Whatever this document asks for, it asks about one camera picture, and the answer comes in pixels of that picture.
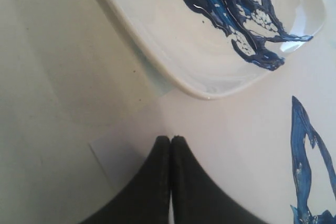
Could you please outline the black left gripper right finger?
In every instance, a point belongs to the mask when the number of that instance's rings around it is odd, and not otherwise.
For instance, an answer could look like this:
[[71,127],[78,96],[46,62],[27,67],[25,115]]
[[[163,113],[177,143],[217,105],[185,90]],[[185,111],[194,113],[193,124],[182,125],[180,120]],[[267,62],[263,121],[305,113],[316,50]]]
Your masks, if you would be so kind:
[[[292,172],[297,206],[292,206],[294,223],[335,223],[325,210],[312,215],[308,208],[311,168],[304,147],[305,136],[291,136]],[[208,176],[182,136],[171,142],[171,190],[175,223],[263,223],[225,194]]]

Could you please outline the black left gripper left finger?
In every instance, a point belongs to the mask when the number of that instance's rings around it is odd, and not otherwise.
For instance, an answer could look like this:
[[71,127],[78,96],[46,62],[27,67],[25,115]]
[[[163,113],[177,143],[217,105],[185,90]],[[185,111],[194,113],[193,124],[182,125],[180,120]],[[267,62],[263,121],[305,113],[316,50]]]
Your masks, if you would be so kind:
[[158,136],[128,184],[82,223],[169,223],[170,139]]

